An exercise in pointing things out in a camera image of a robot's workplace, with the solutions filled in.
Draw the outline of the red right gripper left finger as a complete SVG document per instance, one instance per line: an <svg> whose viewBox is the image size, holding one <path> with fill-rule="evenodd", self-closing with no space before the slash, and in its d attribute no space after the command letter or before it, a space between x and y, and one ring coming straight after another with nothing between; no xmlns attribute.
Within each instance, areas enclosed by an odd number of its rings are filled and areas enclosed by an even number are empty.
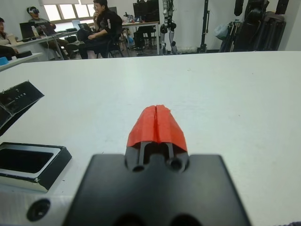
<svg viewBox="0 0 301 226"><path fill-rule="evenodd" d="M155 114L156 107L154 105L146 107L129 133L125 153L128 169L143 167L146 162L146 146L157 141Z"/></svg>

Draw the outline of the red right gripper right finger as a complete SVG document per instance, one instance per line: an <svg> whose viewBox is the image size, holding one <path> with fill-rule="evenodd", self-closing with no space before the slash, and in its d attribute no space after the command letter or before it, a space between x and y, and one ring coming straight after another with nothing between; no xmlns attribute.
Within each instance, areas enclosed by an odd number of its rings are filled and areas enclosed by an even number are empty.
<svg viewBox="0 0 301 226"><path fill-rule="evenodd" d="M174 172L184 172L189 158L185 136L164 105L156 106L156 124L159 145L166 148L167 166Z"/></svg>

